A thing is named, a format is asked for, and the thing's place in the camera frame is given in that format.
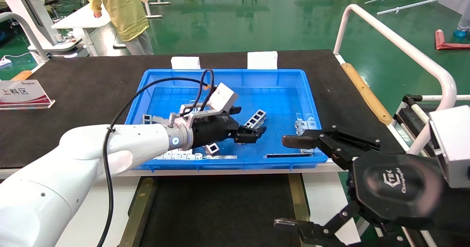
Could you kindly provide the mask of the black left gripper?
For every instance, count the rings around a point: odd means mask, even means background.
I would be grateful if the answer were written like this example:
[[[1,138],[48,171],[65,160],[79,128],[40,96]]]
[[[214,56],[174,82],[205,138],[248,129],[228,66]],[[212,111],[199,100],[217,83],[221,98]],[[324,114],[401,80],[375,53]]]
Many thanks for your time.
[[[266,132],[267,127],[247,128],[239,126],[230,115],[239,114],[242,107],[231,107],[227,113],[196,119],[192,125],[193,142],[191,148],[203,147],[212,143],[233,138],[238,144],[253,144]]]

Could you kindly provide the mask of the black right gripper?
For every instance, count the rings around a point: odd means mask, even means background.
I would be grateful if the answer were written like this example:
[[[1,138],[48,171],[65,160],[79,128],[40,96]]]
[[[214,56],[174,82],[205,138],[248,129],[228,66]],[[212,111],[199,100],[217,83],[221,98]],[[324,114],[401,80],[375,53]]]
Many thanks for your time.
[[[376,241],[346,245],[335,233],[355,214],[372,225],[426,230],[447,187],[440,166],[430,158],[411,154],[365,153],[380,150],[380,140],[336,125],[329,130],[306,129],[284,135],[287,148],[318,148],[343,170],[350,170],[351,202],[322,226],[310,221],[275,219],[274,227],[298,233],[305,244],[321,247],[379,247]]]

